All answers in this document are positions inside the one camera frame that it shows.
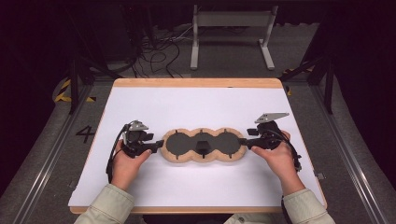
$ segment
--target hand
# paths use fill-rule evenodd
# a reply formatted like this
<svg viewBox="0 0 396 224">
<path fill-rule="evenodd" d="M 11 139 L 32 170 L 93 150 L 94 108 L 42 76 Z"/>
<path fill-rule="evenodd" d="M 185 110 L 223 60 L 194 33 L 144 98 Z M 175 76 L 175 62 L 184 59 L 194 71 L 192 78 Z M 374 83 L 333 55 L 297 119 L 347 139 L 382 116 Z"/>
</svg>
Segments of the hand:
<svg viewBox="0 0 396 224">
<path fill-rule="evenodd" d="M 290 134 L 282 131 L 289 139 Z M 279 177 L 284 196 L 305 189 L 303 182 L 294 168 L 291 149 L 285 142 L 279 144 L 274 150 L 252 147 L 251 150 L 263 157 L 271 170 Z"/>
<path fill-rule="evenodd" d="M 151 155 L 151 150 L 146 150 L 140 156 L 132 159 L 121 150 L 121 142 L 122 140 L 116 146 L 118 153 L 113 161 L 113 179 L 111 184 L 119 189 L 127 190 L 137 177 L 142 163 Z"/>
</svg>

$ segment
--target equipment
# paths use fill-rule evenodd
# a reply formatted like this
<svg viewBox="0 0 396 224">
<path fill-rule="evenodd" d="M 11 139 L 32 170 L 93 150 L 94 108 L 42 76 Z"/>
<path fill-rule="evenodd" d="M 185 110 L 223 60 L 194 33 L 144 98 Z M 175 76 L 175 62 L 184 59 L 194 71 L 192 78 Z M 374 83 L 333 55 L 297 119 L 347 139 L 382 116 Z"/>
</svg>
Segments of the equipment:
<svg viewBox="0 0 396 224">
<path fill-rule="evenodd" d="M 114 158 L 120 151 L 124 151 L 131 158 L 135 158 L 136 156 L 140 156 L 147 149 L 151 149 L 152 153 L 156 153 L 159 147 L 163 146 L 163 140 L 157 141 L 152 144 L 145 144 L 144 142 L 152 140 L 154 137 L 154 133 L 146 133 L 144 130 L 148 130 L 149 127 L 144 125 L 139 120 L 134 120 L 128 124 L 125 124 L 119 135 L 116 138 L 116 142 L 114 143 L 113 149 L 110 153 L 110 158 L 108 159 L 106 173 L 108 176 L 108 183 L 111 182 L 113 178 L 113 161 Z M 121 149 L 114 154 L 117 143 L 119 142 L 120 136 L 122 135 L 123 140 L 121 143 Z"/>
<path fill-rule="evenodd" d="M 257 136 L 260 138 L 254 139 L 246 139 L 240 138 L 239 143 L 241 145 L 247 146 L 248 149 L 251 149 L 253 146 L 261 147 L 264 149 L 274 149 L 279 146 L 281 142 L 285 142 L 291 149 L 291 155 L 294 160 L 294 168 L 296 171 L 300 171 L 302 169 L 300 162 L 298 159 L 301 158 L 300 155 L 297 154 L 294 146 L 291 144 L 289 138 L 280 131 L 277 127 L 275 119 L 280 119 L 288 116 L 289 113 L 273 113 L 273 114 L 263 114 L 261 115 L 255 123 L 259 123 L 257 125 L 257 129 L 247 129 L 247 133 L 249 135 Z"/>
</svg>

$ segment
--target dark background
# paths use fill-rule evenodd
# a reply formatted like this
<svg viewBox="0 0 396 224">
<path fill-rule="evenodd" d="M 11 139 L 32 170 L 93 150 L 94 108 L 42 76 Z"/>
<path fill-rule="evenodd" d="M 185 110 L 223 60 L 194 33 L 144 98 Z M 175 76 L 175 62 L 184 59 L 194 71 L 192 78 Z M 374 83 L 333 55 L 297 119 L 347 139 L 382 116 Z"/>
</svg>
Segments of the dark background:
<svg viewBox="0 0 396 224">
<path fill-rule="evenodd" d="M 77 54 L 106 66 L 139 54 L 141 20 L 172 29 L 191 22 L 191 6 L 129 6 L 125 24 L 116 5 L 61 7 L 50 2 L 7 3 L 0 7 L 1 142 L 0 194 L 18 171 L 54 107 L 52 92 L 68 76 Z M 395 15 L 386 3 L 329 7 L 281 6 L 277 24 L 323 22 L 305 55 L 314 59 L 333 49 L 335 74 L 350 114 L 375 160 L 396 186 L 391 140 L 396 123 Z"/>
</svg>

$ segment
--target yellow tape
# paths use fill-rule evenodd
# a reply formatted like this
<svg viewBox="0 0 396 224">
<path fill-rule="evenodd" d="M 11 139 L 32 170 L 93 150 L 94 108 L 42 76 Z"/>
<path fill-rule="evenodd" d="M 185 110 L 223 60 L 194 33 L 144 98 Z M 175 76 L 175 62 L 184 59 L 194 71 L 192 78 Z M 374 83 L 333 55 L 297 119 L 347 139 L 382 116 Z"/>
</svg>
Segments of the yellow tape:
<svg viewBox="0 0 396 224">
<path fill-rule="evenodd" d="M 66 79 L 66 81 L 64 82 L 64 84 L 62 85 L 61 89 L 59 90 L 58 95 L 55 97 L 55 102 L 72 102 L 72 98 L 68 97 L 68 96 L 64 96 L 64 93 L 67 90 L 67 87 L 70 86 L 71 80 L 68 77 Z M 96 101 L 96 97 L 88 97 L 86 102 L 95 102 Z"/>
</svg>

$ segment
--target white board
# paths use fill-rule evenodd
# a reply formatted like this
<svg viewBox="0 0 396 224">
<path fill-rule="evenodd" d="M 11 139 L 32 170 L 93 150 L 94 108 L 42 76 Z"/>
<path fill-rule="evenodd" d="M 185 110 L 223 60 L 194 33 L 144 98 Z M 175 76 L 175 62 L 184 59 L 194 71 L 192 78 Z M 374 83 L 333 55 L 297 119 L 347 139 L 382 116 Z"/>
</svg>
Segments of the white board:
<svg viewBox="0 0 396 224">
<path fill-rule="evenodd" d="M 172 129 L 231 127 L 246 138 L 248 128 L 263 113 L 290 113 L 277 119 L 281 130 L 302 156 L 299 173 L 305 186 L 322 204 L 322 196 L 304 141 L 283 89 L 261 88 L 125 88 L 113 87 L 92 143 L 90 155 L 69 201 L 69 206 L 89 206 L 107 183 L 106 164 L 124 124 L 138 119 L 154 133 L 150 142 Z M 212 161 L 175 164 L 159 150 L 142 165 L 128 192 L 135 207 L 280 206 L 282 190 L 265 160 L 247 151 L 235 162 Z"/>
</svg>

